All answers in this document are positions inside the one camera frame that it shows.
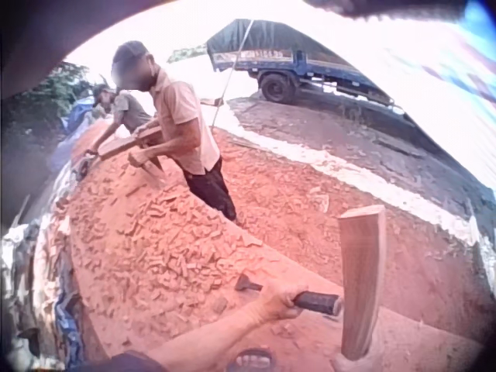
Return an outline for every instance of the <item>hand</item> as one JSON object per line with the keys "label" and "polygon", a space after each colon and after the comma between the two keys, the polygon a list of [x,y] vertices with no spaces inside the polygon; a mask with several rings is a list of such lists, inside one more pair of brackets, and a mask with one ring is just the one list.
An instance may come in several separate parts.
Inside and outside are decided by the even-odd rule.
{"label": "hand", "polygon": [[98,155],[98,149],[94,146],[91,146],[84,151],[84,155],[86,154],[96,156]]}
{"label": "hand", "polygon": [[262,322],[296,318],[303,309],[296,307],[293,300],[306,290],[306,285],[269,282],[254,303],[257,315]]}
{"label": "hand", "polygon": [[143,133],[147,129],[148,128],[146,127],[146,124],[139,126],[138,128],[134,129],[133,137],[138,138],[140,136],[140,134]]}
{"label": "hand", "polygon": [[149,160],[149,158],[146,155],[146,152],[141,150],[129,153],[127,160],[133,167],[138,168],[145,164]]}

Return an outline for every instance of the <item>rope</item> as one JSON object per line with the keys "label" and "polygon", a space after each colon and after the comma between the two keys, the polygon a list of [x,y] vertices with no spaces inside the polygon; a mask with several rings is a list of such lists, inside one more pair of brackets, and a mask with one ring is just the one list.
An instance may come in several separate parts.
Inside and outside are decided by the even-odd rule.
{"label": "rope", "polygon": [[[250,33],[251,26],[253,25],[253,22],[255,22],[255,19],[252,19],[250,21],[250,24],[248,25],[248,28],[246,29],[245,36],[243,37],[243,41],[241,42],[241,45],[239,46],[238,54],[236,55],[236,59],[234,60],[234,64],[232,64],[231,72],[229,73],[229,76],[227,78],[226,86],[224,87],[224,92],[222,93],[222,96],[220,98],[220,102],[224,102],[224,95],[226,94],[227,87],[229,86],[229,82],[231,81],[231,77],[232,77],[233,72],[234,72],[234,68],[236,67],[236,65],[238,63],[239,55],[241,54],[241,50],[243,50],[243,47],[245,46],[245,42],[246,42],[246,39],[248,38],[248,34]],[[212,121],[212,128],[215,128],[215,119],[217,119],[217,115],[219,114],[219,109],[220,109],[220,105],[218,105],[217,109],[215,110],[214,119]]]}

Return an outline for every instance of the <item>dark cap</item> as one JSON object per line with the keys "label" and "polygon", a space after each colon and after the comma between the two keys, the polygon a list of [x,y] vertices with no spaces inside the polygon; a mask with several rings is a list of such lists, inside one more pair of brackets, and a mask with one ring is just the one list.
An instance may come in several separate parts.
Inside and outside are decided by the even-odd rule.
{"label": "dark cap", "polygon": [[128,41],[117,48],[112,63],[117,64],[133,58],[139,59],[147,53],[148,49],[140,41]]}
{"label": "dark cap", "polygon": [[103,91],[110,91],[110,87],[107,84],[98,84],[93,88],[93,97],[95,97],[95,101],[98,100],[98,96]]}
{"label": "dark cap", "polygon": [[119,76],[147,53],[148,49],[140,41],[124,43],[117,48],[112,59],[112,75]]}

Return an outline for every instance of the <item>dirt ground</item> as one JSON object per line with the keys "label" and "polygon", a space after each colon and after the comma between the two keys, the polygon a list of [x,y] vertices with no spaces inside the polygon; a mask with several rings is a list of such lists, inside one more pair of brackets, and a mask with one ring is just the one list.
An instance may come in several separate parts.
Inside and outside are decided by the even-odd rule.
{"label": "dirt ground", "polygon": [[229,101],[246,130],[327,150],[465,220],[470,218],[470,200],[480,232],[494,242],[492,191],[401,116],[332,96],[302,94],[291,106],[254,96]]}

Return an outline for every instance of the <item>forearm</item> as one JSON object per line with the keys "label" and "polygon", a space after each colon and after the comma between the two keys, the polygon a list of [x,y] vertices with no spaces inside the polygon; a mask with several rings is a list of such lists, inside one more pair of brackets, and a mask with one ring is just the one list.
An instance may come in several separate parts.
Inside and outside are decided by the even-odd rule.
{"label": "forearm", "polygon": [[194,139],[192,140],[185,139],[183,137],[176,137],[168,140],[166,143],[149,147],[144,151],[146,152],[146,155],[151,159],[153,157],[159,157],[161,155],[164,155],[166,157],[171,157],[173,155],[182,155],[198,146],[198,142]]}
{"label": "forearm", "polygon": [[158,118],[153,118],[149,122],[147,122],[144,126],[147,129],[155,128],[156,126],[159,126],[160,122],[158,121]]}
{"label": "forearm", "polygon": [[206,370],[236,342],[264,323],[258,314],[257,303],[250,303],[217,322],[172,339],[152,350],[149,356],[170,372]]}
{"label": "forearm", "polygon": [[103,134],[96,139],[96,141],[93,143],[93,146],[96,150],[101,146],[102,143],[104,143],[112,134],[115,133],[115,131],[119,128],[119,123],[118,122],[113,122],[104,132]]}

